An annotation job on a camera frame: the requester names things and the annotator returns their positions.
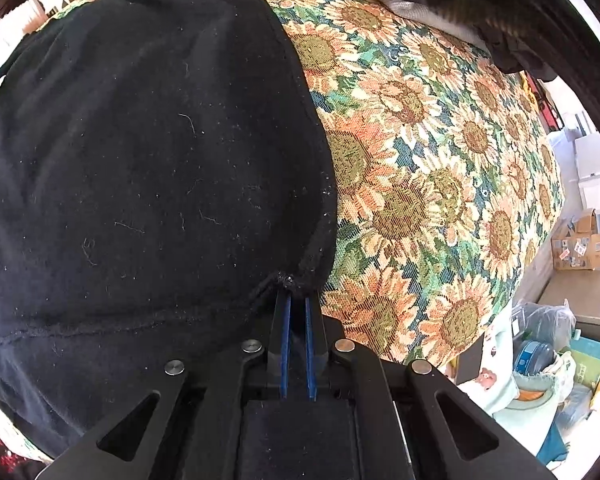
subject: silver rivet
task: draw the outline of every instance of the silver rivet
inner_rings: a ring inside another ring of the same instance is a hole
[[[414,372],[420,375],[427,375],[431,370],[433,370],[431,363],[429,361],[425,361],[424,359],[416,359],[415,361],[412,361],[411,368],[413,368]]]
[[[338,339],[334,346],[338,352],[351,352],[356,344],[351,339]]]
[[[247,352],[247,354],[254,354],[262,348],[262,343],[257,339],[247,339],[247,341],[242,342],[242,351]]]
[[[173,360],[164,365],[164,371],[167,375],[178,375],[184,371],[184,363],[182,361]]]

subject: floral tablecloth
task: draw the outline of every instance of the floral tablecloth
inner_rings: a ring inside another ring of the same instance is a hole
[[[323,312],[384,358],[443,364],[506,305],[562,208],[536,111],[487,53],[375,0],[267,1],[338,181]]]

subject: floor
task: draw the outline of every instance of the floor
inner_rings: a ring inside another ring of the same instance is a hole
[[[548,139],[554,148],[555,160],[560,167],[560,176],[564,187],[565,200],[560,216],[570,218],[582,211],[574,143],[563,132],[553,132],[549,134]],[[531,265],[525,270],[520,285],[513,295],[513,304],[520,300],[535,303],[540,298],[553,272],[551,237],[549,236],[538,249],[538,254]]]

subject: plastic bag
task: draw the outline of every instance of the plastic bag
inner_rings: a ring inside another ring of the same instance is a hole
[[[518,307],[524,312],[525,328],[521,334],[523,340],[547,343],[558,352],[569,346],[576,317],[567,300],[560,306],[523,301],[518,303]]]
[[[564,401],[564,407],[555,417],[560,436],[566,440],[576,425],[589,415],[589,404],[593,392],[583,384],[574,384],[573,390]]]

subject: sticker on box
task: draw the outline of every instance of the sticker on box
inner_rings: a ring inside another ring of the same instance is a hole
[[[579,240],[573,250],[576,251],[580,256],[584,256],[584,253],[587,252],[587,248]]]

